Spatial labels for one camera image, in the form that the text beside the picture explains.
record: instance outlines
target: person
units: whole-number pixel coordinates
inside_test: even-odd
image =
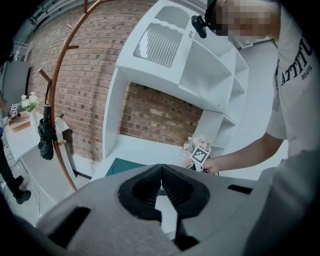
[[[10,108],[7,106],[1,93],[0,93],[0,109],[3,109],[7,113],[9,113],[10,111]],[[31,192],[29,190],[23,191],[19,188],[19,186],[23,183],[24,178],[22,176],[14,178],[5,155],[4,144],[1,138],[0,138],[0,173],[6,185],[8,186],[9,190],[12,192],[13,197],[15,198],[16,202],[19,205],[29,200],[31,196]]]
[[[274,99],[264,135],[236,152],[207,159],[211,174],[258,165],[271,158],[284,140],[288,156],[320,146],[320,69],[303,30],[278,2],[217,0],[212,22],[237,40],[269,36],[277,47]]]

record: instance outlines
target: white t-shirt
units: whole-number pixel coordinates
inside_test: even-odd
[[[320,66],[300,26],[281,8],[274,99],[266,132],[288,140],[288,155],[320,148]]]

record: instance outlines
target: person's arm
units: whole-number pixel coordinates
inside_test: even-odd
[[[278,151],[283,141],[283,139],[275,138],[265,133],[261,138],[243,149],[217,158],[207,159],[203,164],[203,169],[214,174],[220,171],[258,165],[272,157]]]

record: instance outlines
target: white shelving unit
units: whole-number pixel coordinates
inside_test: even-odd
[[[194,134],[205,135],[211,142],[212,157],[223,154],[246,100],[248,66],[227,37],[207,31],[207,38],[200,38],[191,24],[193,15],[199,14],[180,4],[159,0],[131,32],[117,59],[109,87],[103,120],[104,160],[98,173],[109,169],[110,157],[119,155],[132,160],[127,155],[129,148],[135,148],[133,140],[118,134],[129,82],[203,109]],[[159,155],[163,143],[150,144],[148,140],[135,138],[135,144],[145,149],[144,154],[134,154],[134,161],[140,164],[166,164],[179,158],[177,146],[166,144],[170,157],[164,161],[166,158]]]

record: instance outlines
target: white flowers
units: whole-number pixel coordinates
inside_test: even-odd
[[[34,91],[30,93],[29,98],[26,95],[21,96],[21,105],[27,112],[34,110],[39,102],[39,98]]]
[[[26,108],[30,105],[30,101],[26,98],[23,101],[21,101],[21,104],[22,104],[23,108]]]
[[[204,135],[200,135],[199,137],[194,137],[192,142],[196,147],[202,147],[204,149],[207,149],[208,143],[206,141],[206,137]]]

